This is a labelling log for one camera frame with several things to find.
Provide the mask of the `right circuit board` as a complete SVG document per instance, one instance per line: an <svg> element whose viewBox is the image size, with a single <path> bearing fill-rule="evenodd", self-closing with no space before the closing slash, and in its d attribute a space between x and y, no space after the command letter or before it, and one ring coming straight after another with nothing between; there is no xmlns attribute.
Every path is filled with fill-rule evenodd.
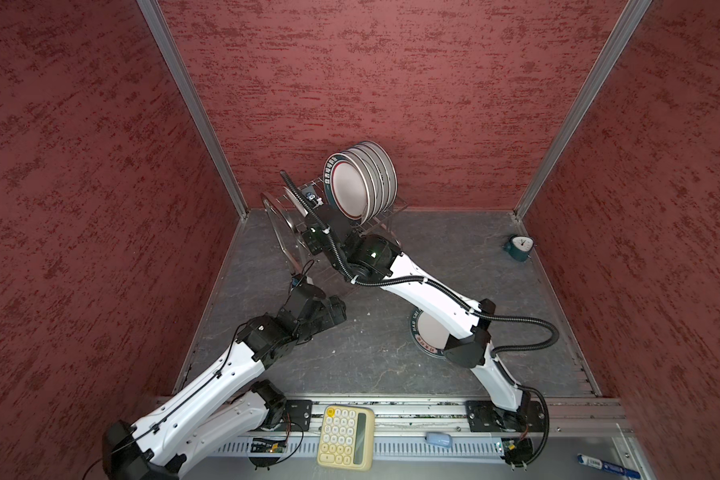
<svg viewBox="0 0 720 480"><path fill-rule="evenodd" d="M514 439L511 438L502 438L501 439L501 448L503 454L508 454L510 451L516 449L516 442Z"/></svg>

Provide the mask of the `left circuit board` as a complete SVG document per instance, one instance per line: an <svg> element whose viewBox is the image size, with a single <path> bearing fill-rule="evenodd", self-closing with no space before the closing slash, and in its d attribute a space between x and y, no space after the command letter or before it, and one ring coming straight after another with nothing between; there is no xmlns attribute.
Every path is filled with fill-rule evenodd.
<svg viewBox="0 0 720 480"><path fill-rule="evenodd" d="M274 440L254 438L251 444L251 453L282 455L287 451L288 442L286 440Z"/></svg>

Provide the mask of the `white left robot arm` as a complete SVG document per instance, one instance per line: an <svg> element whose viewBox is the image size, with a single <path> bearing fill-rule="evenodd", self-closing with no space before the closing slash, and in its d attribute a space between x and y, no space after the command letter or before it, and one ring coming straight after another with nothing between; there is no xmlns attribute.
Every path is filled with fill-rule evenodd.
<svg viewBox="0 0 720 480"><path fill-rule="evenodd" d="M295 346L346 319L346 304L319 287L295 286L275 315L239 327L204 373L133 424L118 421L103 438L110 479L181 479L226 441L277 427L286 398L263 374Z"/></svg>

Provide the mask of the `red green rimmed plate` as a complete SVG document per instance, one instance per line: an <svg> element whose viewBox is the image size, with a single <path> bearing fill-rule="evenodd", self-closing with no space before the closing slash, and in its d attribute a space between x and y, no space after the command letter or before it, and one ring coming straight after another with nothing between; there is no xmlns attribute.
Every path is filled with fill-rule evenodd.
<svg viewBox="0 0 720 480"><path fill-rule="evenodd" d="M360 224L368 220L370 173L356 155L349 152L332 154L324 166L323 182L329 202L346 217Z"/></svg>

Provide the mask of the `stainless steel dish rack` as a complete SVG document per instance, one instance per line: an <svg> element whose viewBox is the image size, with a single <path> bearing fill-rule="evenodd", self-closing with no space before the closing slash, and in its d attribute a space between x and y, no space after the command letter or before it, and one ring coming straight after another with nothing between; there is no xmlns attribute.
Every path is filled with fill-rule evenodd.
<svg viewBox="0 0 720 480"><path fill-rule="evenodd" d="M286 258L292 275L300 274L307 264L311 268L306 273L309 282L316 284L328 296L342 298L350 295L355 287L346 283L340 272L336 271L324 254L313 256L306 248L302 233L307 226L293 203L284 192L282 194L262 193L261 200L277 236L280 249ZM409 207L406 200L398 197L395 203L363 225L352 221L353 228L362 235L379 234L401 245L394 232L393 220Z"/></svg>

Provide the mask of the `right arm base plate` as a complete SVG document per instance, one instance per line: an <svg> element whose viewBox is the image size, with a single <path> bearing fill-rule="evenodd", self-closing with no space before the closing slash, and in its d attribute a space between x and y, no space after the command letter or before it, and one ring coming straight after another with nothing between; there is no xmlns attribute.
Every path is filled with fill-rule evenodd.
<svg viewBox="0 0 720 480"><path fill-rule="evenodd" d="M541 433L546 426L547 414L541 403L534 400L523 404L519 412L500 409L487 400L467 401L465 408L473 433Z"/></svg>

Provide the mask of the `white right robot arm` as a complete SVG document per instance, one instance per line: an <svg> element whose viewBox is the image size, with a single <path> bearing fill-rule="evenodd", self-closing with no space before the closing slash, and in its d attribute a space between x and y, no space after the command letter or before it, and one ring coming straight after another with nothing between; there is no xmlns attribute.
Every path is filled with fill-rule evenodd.
<svg viewBox="0 0 720 480"><path fill-rule="evenodd" d="M530 318L497 316L492 303L478 302L450 289L383 236L363 236L311 216L301 236L310 252L325 254L347 282L386 290L438 321L448 332L445 357L470 369L485 387L493 423L505 431L526 428L531 394L499 358L501 353L521 351L523 347L494 346L489 327L494 321L530 323Z"/></svg>

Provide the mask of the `blue white marker pen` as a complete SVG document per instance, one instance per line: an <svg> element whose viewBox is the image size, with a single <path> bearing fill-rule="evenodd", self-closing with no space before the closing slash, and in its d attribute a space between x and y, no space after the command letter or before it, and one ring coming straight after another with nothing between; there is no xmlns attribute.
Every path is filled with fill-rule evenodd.
<svg viewBox="0 0 720 480"><path fill-rule="evenodd" d="M605 460L601 460L598 458L594 458L591 456L578 454L577 455L577 461L579 464L583 466L587 466L589 468L593 468L596 470L604 471L610 474L619 475L628 479L641 479L642 475L640 472L628 469L626 467L623 467L621 465L617 465Z"/></svg>

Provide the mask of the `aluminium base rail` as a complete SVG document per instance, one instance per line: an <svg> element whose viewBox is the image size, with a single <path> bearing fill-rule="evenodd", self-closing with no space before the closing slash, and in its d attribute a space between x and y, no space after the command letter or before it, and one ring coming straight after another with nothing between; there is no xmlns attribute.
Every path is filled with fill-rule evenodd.
<svg viewBox="0 0 720 480"><path fill-rule="evenodd" d="M296 395L289 399L314 402L308 431L289 428L286 432L277 432L260 427L226 441L209 456L269 458L272 461L315 458L323 415L329 405L349 405L374 411L373 460L507 463L519 468L532 457L536 448L550 446L555 440L589 442L608 439L621 447L633 434L617 399L549 398L542 405L547 414L544 431L522 434L471 432L465 403L485 400L483 398ZM282 455L251 453L254 438L286 440L287 451ZM503 454L502 438L514 439L516 449Z"/></svg>

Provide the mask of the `aluminium corner post left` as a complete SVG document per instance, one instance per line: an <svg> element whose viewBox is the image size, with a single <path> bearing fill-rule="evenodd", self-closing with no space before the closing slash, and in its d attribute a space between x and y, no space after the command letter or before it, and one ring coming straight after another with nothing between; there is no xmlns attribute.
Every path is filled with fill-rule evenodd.
<svg viewBox="0 0 720 480"><path fill-rule="evenodd" d="M221 142L191 79L178 45L170 32L159 2L155 0L138 0L137 4L239 217L246 221L249 217L250 208L245 201Z"/></svg>

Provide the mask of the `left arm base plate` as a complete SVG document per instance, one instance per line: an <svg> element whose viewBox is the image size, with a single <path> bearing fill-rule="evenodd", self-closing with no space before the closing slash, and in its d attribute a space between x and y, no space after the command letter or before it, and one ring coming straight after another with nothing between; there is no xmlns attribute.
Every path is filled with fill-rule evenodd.
<svg viewBox="0 0 720 480"><path fill-rule="evenodd" d="M308 431L312 421L314 402L304 399L279 401L270 410L265 427L270 431L286 432L289 428Z"/></svg>

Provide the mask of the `aluminium corner post right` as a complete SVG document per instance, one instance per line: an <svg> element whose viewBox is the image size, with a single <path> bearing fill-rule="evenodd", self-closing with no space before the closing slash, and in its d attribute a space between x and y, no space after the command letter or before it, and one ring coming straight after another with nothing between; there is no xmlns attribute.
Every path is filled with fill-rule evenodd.
<svg viewBox="0 0 720 480"><path fill-rule="evenodd" d="M524 222L544 183L585 118L651 4L651 0L629 0L626 2L568 110L560 129L553 138L536 173L514 209L514 217L518 223L522 224Z"/></svg>

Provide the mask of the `green white alarm clock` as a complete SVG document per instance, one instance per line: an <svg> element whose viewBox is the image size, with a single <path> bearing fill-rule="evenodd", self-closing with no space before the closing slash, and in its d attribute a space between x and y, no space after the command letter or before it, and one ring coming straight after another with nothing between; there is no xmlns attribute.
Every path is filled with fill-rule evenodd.
<svg viewBox="0 0 720 480"><path fill-rule="evenodd" d="M531 237L512 235L503 245L503 250L515 261L525 262L530 257L535 244L535 240Z"/></svg>

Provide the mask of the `orange patterned plate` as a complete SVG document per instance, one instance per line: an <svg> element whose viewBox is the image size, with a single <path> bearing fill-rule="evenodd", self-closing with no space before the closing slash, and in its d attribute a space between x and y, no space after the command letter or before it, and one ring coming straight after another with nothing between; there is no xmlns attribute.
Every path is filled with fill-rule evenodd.
<svg viewBox="0 0 720 480"><path fill-rule="evenodd" d="M298 210L300 215L302 217L306 217L308 215L308 211L302 205L299 198L291 191L291 189L289 187L285 187L285 194L288 197L288 199L293 203L294 207Z"/></svg>

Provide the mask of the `yellow calculator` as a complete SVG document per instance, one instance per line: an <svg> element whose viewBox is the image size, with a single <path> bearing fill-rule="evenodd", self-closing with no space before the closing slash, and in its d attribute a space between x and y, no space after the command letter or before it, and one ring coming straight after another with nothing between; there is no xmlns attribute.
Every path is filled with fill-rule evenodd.
<svg viewBox="0 0 720 480"><path fill-rule="evenodd" d="M376 415L373 410L329 405L323 415L317 463L325 468L368 471L374 458Z"/></svg>

